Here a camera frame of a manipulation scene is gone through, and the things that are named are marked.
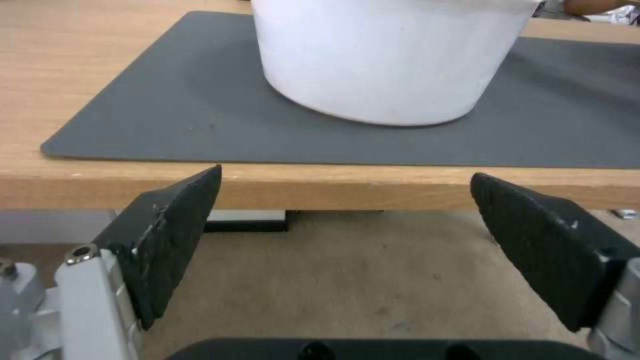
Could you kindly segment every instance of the wooden table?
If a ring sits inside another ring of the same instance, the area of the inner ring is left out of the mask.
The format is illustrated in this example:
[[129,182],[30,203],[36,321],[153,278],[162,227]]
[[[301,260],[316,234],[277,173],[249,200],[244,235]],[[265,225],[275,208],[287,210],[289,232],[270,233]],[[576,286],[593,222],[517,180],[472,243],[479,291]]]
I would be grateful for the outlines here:
[[[201,163],[53,160],[39,146],[191,10],[237,0],[0,1],[0,207],[121,208]],[[640,30],[532,20],[525,36],[640,44]],[[224,165],[219,208],[450,209],[483,171],[590,208],[640,208],[640,170]]]

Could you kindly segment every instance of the desk mat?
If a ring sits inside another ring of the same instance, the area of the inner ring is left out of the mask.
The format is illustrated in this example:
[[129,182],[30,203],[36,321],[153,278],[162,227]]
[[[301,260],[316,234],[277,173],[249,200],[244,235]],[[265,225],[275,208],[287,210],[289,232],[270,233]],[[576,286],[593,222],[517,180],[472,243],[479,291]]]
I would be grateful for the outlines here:
[[640,46],[521,38],[472,113],[438,126],[394,128],[289,101],[264,79],[252,17],[193,12],[42,152],[110,160],[640,168]]

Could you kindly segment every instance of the beige carpet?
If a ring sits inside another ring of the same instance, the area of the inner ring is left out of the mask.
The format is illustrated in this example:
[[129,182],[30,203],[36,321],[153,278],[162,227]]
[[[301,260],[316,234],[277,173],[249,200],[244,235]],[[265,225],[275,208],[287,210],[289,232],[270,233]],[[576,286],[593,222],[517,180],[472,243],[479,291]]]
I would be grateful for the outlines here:
[[[634,241],[640,221],[602,219]],[[0,246],[50,280],[68,245]],[[203,238],[145,359],[217,336],[523,338],[584,344],[528,287],[479,217],[304,213],[288,233]]]

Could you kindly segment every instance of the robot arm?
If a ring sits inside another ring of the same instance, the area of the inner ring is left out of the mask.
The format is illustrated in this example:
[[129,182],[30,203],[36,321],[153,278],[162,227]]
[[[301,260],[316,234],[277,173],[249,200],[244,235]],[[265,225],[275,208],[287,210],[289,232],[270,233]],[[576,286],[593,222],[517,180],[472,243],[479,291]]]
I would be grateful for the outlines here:
[[[137,359],[140,331],[163,315],[220,180],[216,167],[140,195],[93,243],[69,253],[57,288],[45,291],[31,265],[0,265],[0,358],[52,357],[58,349],[69,360]],[[225,339],[171,358],[640,359],[635,245],[565,199],[484,174],[473,177],[471,191],[496,241],[560,321],[571,331],[592,328],[593,352],[550,341]]]

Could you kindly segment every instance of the white bucket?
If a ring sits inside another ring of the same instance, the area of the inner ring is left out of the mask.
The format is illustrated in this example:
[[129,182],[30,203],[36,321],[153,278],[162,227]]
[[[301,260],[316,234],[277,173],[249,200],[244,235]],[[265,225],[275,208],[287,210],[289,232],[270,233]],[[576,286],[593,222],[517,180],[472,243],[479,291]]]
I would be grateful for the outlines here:
[[280,93],[393,126],[471,111],[537,0],[252,0],[264,73]]

